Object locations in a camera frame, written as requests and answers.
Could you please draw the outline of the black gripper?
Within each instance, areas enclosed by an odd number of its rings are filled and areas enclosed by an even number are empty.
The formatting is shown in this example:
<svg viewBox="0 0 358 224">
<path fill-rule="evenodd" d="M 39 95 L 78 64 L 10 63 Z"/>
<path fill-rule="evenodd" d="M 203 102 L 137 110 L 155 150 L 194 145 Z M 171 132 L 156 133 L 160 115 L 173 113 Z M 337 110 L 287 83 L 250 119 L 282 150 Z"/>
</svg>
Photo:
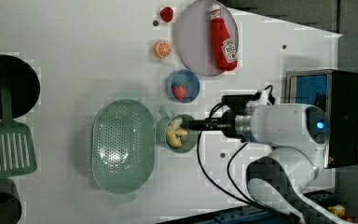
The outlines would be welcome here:
<svg viewBox="0 0 358 224">
<path fill-rule="evenodd" d="M 236 114 L 229 109 L 220 118 L 183 119 L 183 127 L 192 131 L 220 131 L 225 137 L 236 138 Z"/>
</svg>

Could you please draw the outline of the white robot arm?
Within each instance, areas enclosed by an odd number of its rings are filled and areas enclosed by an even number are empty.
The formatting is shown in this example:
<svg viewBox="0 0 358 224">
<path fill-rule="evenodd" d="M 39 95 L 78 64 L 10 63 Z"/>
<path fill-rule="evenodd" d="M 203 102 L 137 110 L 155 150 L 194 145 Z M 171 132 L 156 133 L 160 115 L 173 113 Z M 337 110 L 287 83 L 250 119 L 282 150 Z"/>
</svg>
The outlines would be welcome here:
<svg viewBox="0 0 358 224">
<path fill-rule="evenodd" d="M 246 188 L 255 203 L 305 224 L 352 224 L 303 194 L 324 170 L 329 123 L 314 105 L 258 105 L 220 118 L 185 120 L 193 131 L 220 131 L 229 138 L 271 147 L 245 169 Z"/>
</svg>

